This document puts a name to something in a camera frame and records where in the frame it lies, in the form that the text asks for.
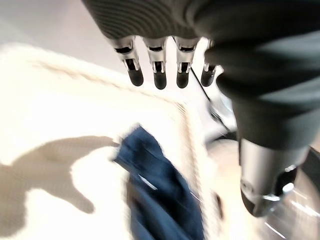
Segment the robotic hand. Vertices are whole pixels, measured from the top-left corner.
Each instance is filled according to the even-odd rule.
[[[188,84],[199,37],[210,39],[201,82],[211,72],[232,100],[241,195],[265,216],[293,188],[297,167],[320,124],[320,1],[83,0],[124,62],[132,83],[143,75],[135,50],[142,36],[158,89],[166,86],[166,39],[177,45],[177,85]]]

